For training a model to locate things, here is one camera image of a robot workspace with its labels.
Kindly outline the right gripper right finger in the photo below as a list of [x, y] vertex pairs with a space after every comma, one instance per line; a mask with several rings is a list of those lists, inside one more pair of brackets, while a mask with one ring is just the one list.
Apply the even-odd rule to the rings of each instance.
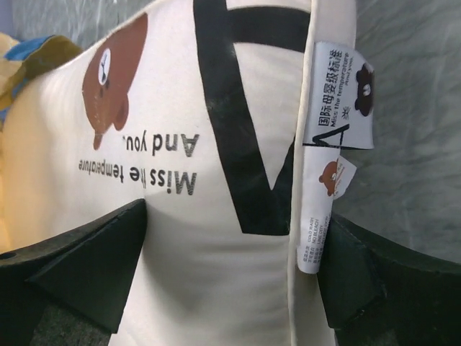
[[318, 273], [340, 345], [459, 345], [460, 265], [333, 215]]

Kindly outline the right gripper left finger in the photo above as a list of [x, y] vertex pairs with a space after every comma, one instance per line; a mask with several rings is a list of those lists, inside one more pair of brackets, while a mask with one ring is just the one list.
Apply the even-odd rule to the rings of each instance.
[[1, 254], [2, 345], [108, 345], [146, 234], [143, 199]]

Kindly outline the cream pillow with bear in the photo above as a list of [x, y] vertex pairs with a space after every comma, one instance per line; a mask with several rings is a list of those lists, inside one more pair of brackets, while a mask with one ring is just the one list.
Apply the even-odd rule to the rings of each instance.
[[1, 123], [1, 254], [135, 200], [108, 345], [334, 345], [318, 279], [371, 149], [354, 1], [155, 1], [21, 89]]

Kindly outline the blue yellow Pikachu pillowcase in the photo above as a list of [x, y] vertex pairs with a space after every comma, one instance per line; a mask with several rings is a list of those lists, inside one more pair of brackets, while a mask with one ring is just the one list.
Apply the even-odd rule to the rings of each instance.
[[62, 35], [19, 41], [1, 33], [1, 123], [28, 82], [71, 61], [82, 51]]

